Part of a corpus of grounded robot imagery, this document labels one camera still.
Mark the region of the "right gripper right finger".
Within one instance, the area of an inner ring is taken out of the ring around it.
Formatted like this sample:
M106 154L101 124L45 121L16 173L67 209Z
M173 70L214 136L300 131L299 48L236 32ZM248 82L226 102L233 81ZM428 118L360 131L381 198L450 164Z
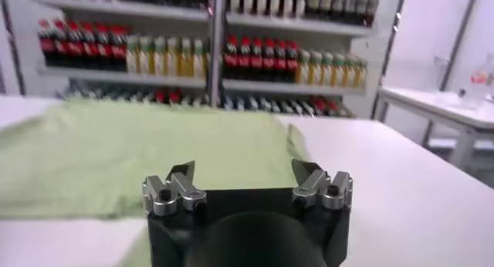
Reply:
M328 210L351 209L354 181L348 172L338 171L333 177L315 162L292 159L291 167L298 186L293 189L293 204L306 210L320 201Z

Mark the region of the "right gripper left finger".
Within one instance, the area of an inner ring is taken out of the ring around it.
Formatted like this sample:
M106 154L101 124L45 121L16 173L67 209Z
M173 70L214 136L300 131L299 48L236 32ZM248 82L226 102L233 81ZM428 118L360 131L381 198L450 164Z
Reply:
M147 215L166 217L180 209L198 212L207 204L207 193L193 185L195 162L174 165L162 180L146 176L142 183L144 211Z

